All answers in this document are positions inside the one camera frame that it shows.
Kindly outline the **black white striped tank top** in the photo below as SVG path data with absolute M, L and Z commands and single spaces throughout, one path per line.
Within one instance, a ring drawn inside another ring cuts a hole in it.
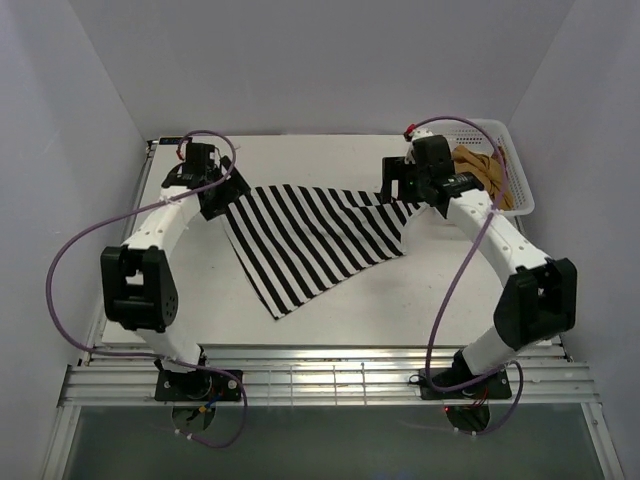
M 373 192 L 271 185 L 230 204 L 224 230 L 248 282 L 279 320 L 360 272 L 405 255 L 426 206 Z

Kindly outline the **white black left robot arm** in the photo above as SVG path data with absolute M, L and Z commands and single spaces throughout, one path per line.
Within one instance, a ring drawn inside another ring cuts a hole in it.
M 170 256 L 197 217 L 210 221 L 250 191 L 236 169 L 236 154 L 191 140 L 177 148 L 180 163 L 161 182 L 158 205 L 119 246 L 100 256 L 106 318 L 144 340 L 162 366 L 180 372 L 178 388 L 190 399 L 212 387 L 203 349 L 177 324 L 179 293 Z

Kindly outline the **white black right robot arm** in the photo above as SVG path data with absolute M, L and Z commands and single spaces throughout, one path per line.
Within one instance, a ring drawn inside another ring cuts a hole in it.
M 577 268 L 535 247 L 474 173 L 457 172 L 444 136 L 411 126 L 404 137 L 406 155 L 383 160 L 383 200 L 390 200 L 396 184 L 400 200 L 436 209 L 472 240 L 470 251 L 482 254 L 503 287 L 492 326 L 459 350 L 449 368 L 437 375 L 425 372 L 420 381 L 441 395 L 474 397 L 520 351 L 574 328 Z

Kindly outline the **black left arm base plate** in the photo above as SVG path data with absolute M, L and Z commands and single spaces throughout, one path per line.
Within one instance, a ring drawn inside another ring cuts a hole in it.
M 241 400 L 238 381 L 242 370 L 229 370 L 236 380 L 219 373 L 194 370 L 176 373 L 162 370 L 158 373 L 154 399 L 161 402 L 203 402 L 210 400 L 236 402 Z

